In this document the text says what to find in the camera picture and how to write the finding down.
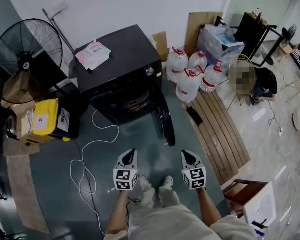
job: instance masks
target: large plastic water jug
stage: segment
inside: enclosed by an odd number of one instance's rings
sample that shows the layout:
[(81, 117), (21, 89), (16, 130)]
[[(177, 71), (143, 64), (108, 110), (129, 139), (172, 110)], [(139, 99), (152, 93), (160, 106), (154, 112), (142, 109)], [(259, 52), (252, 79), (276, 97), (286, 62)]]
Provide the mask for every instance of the large plastic water jug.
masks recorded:
[(212, 93), (216, 89), (222, 74), (221, 65), (222, 61), (216, 59), (214, 65), (210, 65), (205, 69), (201, 83), (201, 90), (205, 93)]
[(194, 69), (196, 66), (200, 66), (205, 71), (208, 65), (207, 54), (203, 51), (197, 51), (189, 59), (188, 69)]
[(188, 55), (183, 47), (175, 49), (172, 47), (171, 52), (168, 55), (166, 62), (166, 73), (168, 78), (178, 83), (180, 76), (184, 73), (184, 70), (188, 67)]
[(204, 71), (199, 65), (192, 69), (184, 69), (184, 74), (176, 85), (176, 96), (180, 101), (189, 103), (197, 97), (203, 76)]

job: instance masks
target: open washing machine door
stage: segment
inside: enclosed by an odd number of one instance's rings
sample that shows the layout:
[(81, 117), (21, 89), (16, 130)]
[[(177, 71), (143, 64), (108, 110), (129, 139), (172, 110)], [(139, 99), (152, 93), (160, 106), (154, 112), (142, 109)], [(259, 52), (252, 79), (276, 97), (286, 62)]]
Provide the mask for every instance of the open washing machine door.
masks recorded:
[(157, 106), (152, 113), (154, 125), (159, 139), (166, 139), (170, 147), (176, 145), (174, 125), (170, 116), (170, 111), (165, 96), (160, 90), (156, 90)]

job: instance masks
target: white shoe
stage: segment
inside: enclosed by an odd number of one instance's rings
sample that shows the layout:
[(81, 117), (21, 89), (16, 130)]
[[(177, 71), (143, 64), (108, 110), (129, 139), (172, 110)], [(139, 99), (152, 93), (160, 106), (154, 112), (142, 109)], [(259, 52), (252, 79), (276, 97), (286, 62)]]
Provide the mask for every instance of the white shoe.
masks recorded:
[(139, 177), (139, 185), (141, 186), (142, 190), (152, 186), (152, 184), (149, 183), (148, 178), (143, 175)]
[(174, 185), (174, 178), (172, 178), (171, 176), (166, 176), (164, 178), (164, 181), (163, 181), (163, 184), (161, 187), (172, 190), (173, 185)]

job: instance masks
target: pink and white package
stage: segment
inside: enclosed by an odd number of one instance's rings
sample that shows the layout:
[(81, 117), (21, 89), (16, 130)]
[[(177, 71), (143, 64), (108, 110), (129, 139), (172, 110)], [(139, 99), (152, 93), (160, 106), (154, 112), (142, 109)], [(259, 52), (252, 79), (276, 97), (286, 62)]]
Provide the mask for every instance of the pink and white package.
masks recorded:
[(94, 41), (75, 56), (86, 70), (94, 70), (109, 59), (110, 53), (102, 43)]

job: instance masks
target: wooden platform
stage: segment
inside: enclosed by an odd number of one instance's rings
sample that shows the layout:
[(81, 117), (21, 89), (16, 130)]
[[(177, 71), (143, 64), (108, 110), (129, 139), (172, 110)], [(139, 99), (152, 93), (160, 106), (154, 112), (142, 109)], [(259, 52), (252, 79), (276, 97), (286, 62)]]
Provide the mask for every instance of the wooden platform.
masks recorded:
[(183, 103), (185, 110), (188, 107), (193, 107), (203, 120), (198, 127), (187, 113), (216, 177), (220, 185), (223, 185), (250, 161), (247, 148), (215, 91), (213, 93), (199, 91), (193, 102)]

